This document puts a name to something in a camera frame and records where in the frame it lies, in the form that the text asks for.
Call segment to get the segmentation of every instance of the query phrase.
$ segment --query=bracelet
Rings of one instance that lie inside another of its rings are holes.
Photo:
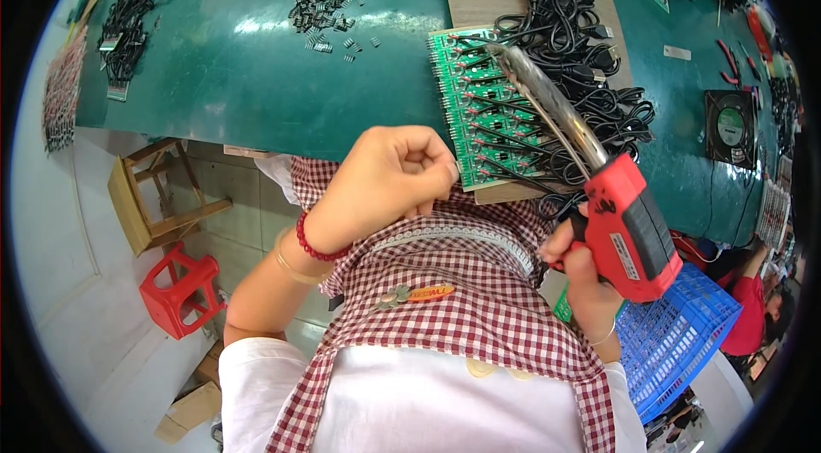
[[[331,268],[325,274],[318,275],[316,277],[311,277],[309,275],[300,274],[292,268],[291,264],[288,264],[288,262],[285,261],[285,258],[282,257],[282,248],[280,248],[280,245],[282,244],[282,238],[285,237],[285,235],[290,231],[291,229],[285,229],[284,231],[279,233],[279,235],[277,236],[276,243],[274,243],[273,245],[273,251],[277,255],[277,262],[279,263],[279,266],[282,268],[282,271],[285,272],[285,274],[288,275],[288,277],[290,277],[294,282],[298,282],[300,284],[319,285],[328,280],[328,277],[330,277],[331,273],[334,272],[334,268]]]
[[[600,341],[591,342],[590,345],[591,346],[598,346],[598,345],[602,344],[603,342],[605,342],[613,334],[614,330],[616,330],[616,319],[615,318],[613,318],[613,326],[610,327],[610,332],[608,332],[608,335],[605,335],[604,338],[601,339]]]
[[[314,250],[310,244],[305,240],[305,217],[308,216],[308,211],[303,211],[300,215],[300,219],[296,221],[296,239],[300,241],[300,246],[304,249],[305,253],[308,253],[311,257],[315,259],[319,259],[320,261],[325,261],[329,263],[331,261],[335,261],[337,259],[341,259],[345,257],[348,252],[351,251],[351,245],[348,244],[342,250],[334,253],[319,253]]]

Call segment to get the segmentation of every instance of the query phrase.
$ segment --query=red bead bracelet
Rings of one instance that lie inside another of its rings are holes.
[[[342,250],[334,253],[319,253],[314,250],[313,247],[305,240],[305,217],[307,215],[308,211],[304,211],[302,212],[302,215],[300,215],[300,219],[296,220],[296,239],[300,241],[300,246],[304,249],[305,253],[308,253],[314,259],[319,259],[320,261],[330,263],[345,257],[348,252],[351,251],[350,245],[347,245]]]

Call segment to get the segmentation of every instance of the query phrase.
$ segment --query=lace trim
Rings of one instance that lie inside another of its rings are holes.
[[[533,262],[530,256],[518,243],[509,240],[501,234],[495,232],[477,231],[468,227],[460,226],[432,226],[414,231],[401,232],[374,244],[372,251],[377,252],[400,244],[407,244],[419,240],[435,240],[440,238],[458,237],[466,240],[481,241],[483,243],[494,244],[505,249],[519,262],[522,272],[528,276],[533,271]]]

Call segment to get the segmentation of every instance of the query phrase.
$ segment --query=green fan label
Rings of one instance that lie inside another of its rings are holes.
[[[735,147],[744,136],[744,120],[733,108],[724,108],[718,114],[718,135],[730,147]]]

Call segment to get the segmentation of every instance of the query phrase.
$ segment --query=white t-shirt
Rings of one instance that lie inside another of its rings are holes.
[[[252,337],[219,358],[226,453],[262,453],[307,363],[294,346]],[[619,453],[645,451],[624,368],[605,365]],[[467,360],[421,348],[342,348],[313,451],[583,451],[569,383],[520,380],[504,369],[475,377]]]

